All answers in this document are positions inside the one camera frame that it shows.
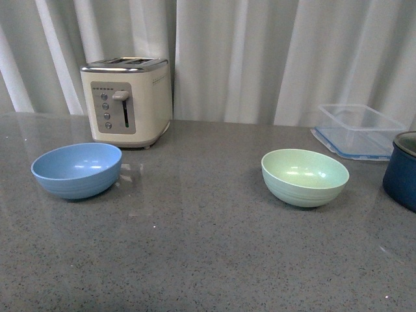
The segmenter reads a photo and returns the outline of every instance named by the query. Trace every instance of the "white curtain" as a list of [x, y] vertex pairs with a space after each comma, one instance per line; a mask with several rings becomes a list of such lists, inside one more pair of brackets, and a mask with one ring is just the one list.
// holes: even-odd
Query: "white curtain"
[[123, 56], [170, 61], [175, 119], [359, 103], [416, 129], [413, 0], [2, 0], [0, 112], [86, 114], [79, 66]]

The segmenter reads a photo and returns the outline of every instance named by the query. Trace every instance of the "navy pot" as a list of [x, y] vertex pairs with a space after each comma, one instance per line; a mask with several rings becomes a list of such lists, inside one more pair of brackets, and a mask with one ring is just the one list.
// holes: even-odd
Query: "navy pot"
[[416, 132], [401, 133], [383, 178], [383, 188], [392, 199], [416, 213]]

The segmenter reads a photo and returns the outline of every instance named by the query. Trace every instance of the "plastic bowl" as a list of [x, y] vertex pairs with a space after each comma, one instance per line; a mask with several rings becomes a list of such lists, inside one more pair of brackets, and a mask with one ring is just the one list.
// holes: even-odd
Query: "plastic bowl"
[[279, 149], [261, 159], [268, 189], [280, 200], [299, 207], [318, 207], [335, 199], [350, 174], [335, 159], [304, 149]]
[[48, 192], [77, 200], [108, 189], [118, 178], [122, 151], [103, 143], [54, 149], [32, 163], [32, 173]]

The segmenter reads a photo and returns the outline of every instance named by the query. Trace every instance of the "toaster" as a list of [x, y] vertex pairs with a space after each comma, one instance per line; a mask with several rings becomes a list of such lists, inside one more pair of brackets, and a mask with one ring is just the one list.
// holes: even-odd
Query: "toaster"
[[92, 138], [121, 148], [148, 148], [172, 119], [166, 59], [121, 57], [80, 67]]

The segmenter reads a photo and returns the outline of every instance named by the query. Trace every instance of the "clear container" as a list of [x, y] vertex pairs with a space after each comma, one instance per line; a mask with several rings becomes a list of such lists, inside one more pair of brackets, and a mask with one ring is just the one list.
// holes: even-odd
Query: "clear container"
[[327, 104], [324, 117], [311, 131], [330, 151], [347, 159], [388, 161], [393, 140], [405, 127], [365, 105]]

